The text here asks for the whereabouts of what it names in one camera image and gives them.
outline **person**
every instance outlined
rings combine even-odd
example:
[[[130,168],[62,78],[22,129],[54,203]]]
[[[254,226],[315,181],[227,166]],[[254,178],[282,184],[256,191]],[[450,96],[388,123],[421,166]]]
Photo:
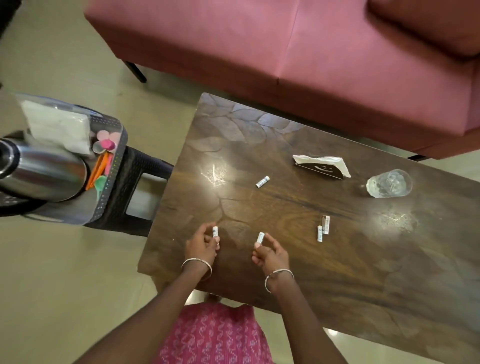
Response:
[[[215,225],[201,225],[186,242],[182,273],[163,292],[75,364],[273,363],[253,307],[185,306],[219,253],[220,238],[207,234]],[[273,248],[255,243],[252,261],[269,277],[266,288],[280,305],[294,364],[346,364],[296,284],[287,251],[267,233],[265,239]]]

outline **silver bangle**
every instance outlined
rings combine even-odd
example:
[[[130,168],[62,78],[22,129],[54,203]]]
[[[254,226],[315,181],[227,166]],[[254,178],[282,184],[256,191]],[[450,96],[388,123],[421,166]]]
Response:
[[[207,278],[204,278],[204,279],[202,279],[202,280],[209,279],[209,278],[212,276],[212,273],[213,273],[212,266],[211,266],[210,264],[208,264],[207,261],[205,261],[205,260],[203,260],[203,259],[200,259],[200,258],[189,258],[189,259],[185,260],[185,261],[182,263],[181,267],[183,268],[183,266],[185,265],[185,263],[188,262],[188,261],[190,261],[190,260],[198,260],[199,262],[202,262],[202,263],[207,264],[207,266],[210,268],[210,275],[209,275]]]
[[[268,279],[270,278],[270,276],[272,274],[276,274],[276,273],[279,273],[279,272],[288,272],[292,275],[292,278],[295,279],[295,276],[293,275],[292,271],[290,269],[277,269],[277,270],[274,270],[272,273],[270,273],[267,278],[265,278],[265,289],[267,290],[268,293],[271,293],[270,290],[267,288],[267,281]]]

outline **person's left arm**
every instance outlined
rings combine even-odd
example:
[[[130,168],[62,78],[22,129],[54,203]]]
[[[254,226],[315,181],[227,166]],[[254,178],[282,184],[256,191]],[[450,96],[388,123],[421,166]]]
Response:
[[[187,241],[185,259],[199,258],[210,265],[220,238],[205,235],[215,222],[201,225]],[[209,271],[205,263],[189,261],[183,272],[161,294],[108,333],[74,364],[150,364],[170,334],[188,296]]]

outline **person's left hand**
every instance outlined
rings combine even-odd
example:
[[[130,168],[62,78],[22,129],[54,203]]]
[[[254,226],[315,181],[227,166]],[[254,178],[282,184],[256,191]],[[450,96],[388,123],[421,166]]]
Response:
[[[212,265],[216,257],[216,251],[220,249],[220,237],[216,236],[212,238],[212,227],[216,225],[216,222],[206,222],[205,224],[200,225],[195,234],[193,234],[190,240],[187,240],[185,246],[185,260],[190,258],[199,258],[208,262]],[[195,261],[190,261],[187,265],[193,265]],[[208,267],[202,263],[198,262],[202,266],[205,266],[206,270]]]

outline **glass of water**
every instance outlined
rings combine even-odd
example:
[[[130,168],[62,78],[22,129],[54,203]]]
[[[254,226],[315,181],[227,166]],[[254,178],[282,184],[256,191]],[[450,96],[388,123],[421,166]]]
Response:
[[[367,191],[373,197],[401,197],[412,190],[412,179],[403,170],[391,170],[367,181]]]

